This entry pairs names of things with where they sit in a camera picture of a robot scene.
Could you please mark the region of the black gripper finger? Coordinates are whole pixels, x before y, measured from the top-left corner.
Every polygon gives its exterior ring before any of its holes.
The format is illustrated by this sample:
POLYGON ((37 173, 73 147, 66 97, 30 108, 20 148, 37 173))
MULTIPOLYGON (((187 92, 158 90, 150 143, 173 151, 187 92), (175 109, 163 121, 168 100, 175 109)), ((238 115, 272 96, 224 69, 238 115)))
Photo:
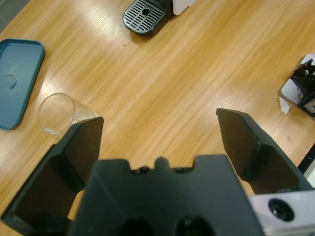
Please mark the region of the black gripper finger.
POLYGON ((73 124, 52 145, 1 216, 24 236, 64 236, 76 195, 85 189, 98 160, 104 119, 73 124))
POLYGON ((218 108, 225 152, 255 194, 308 191, 313 187, 278 144, 246 113, 218 108))

